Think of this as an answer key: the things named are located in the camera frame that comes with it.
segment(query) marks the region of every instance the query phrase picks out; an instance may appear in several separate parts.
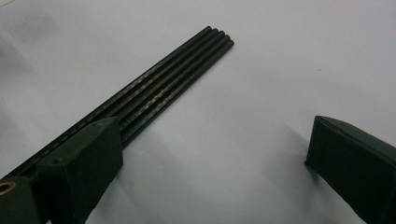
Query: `brass ring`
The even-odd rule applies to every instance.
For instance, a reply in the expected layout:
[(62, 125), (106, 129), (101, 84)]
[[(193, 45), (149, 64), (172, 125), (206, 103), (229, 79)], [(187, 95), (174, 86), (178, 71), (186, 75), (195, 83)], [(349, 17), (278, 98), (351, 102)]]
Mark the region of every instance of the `brass ring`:
[(15, 189), (15, 187), (17, 187), (17, 183), (15, 183), (14, 181), (0, 183), (0, 196), (3, 194), (7, 194), (8, 192)]

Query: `white tabletop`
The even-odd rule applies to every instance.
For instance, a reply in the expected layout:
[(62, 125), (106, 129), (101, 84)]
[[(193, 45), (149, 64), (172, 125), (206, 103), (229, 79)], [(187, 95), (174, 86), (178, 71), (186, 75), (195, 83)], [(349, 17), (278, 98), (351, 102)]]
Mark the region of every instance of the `white tabletop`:
[(235, 46), (123, 151), (87, 223), (363, 223), (304, 158), (315, 115), (396, 146), (395, 8), (14, 1), (0, 8), (0, 176), (211, 25)]

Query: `white surface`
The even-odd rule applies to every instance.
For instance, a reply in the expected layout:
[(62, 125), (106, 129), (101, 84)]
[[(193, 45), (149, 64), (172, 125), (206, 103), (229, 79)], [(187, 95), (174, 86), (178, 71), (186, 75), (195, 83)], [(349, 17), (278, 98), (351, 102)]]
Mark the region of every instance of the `white surface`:
[(124, 150), (87, 223), (363, 223), (304, 166), (315, 115), (396, 146), (394, 1), (18, 0), (0, 176), (207, 25), (234, 48)]

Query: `white table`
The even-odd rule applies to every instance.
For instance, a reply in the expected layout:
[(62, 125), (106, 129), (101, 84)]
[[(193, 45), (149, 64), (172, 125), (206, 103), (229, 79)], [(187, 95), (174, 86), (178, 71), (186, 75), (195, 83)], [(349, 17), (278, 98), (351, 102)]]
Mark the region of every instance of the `white table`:
[(396, 146), (394, 1), (17, 0), (0, 176), (207, 25), (234, 48), (124, 150), (87, 223), (363, 223), (304, 166), (315, 115)]

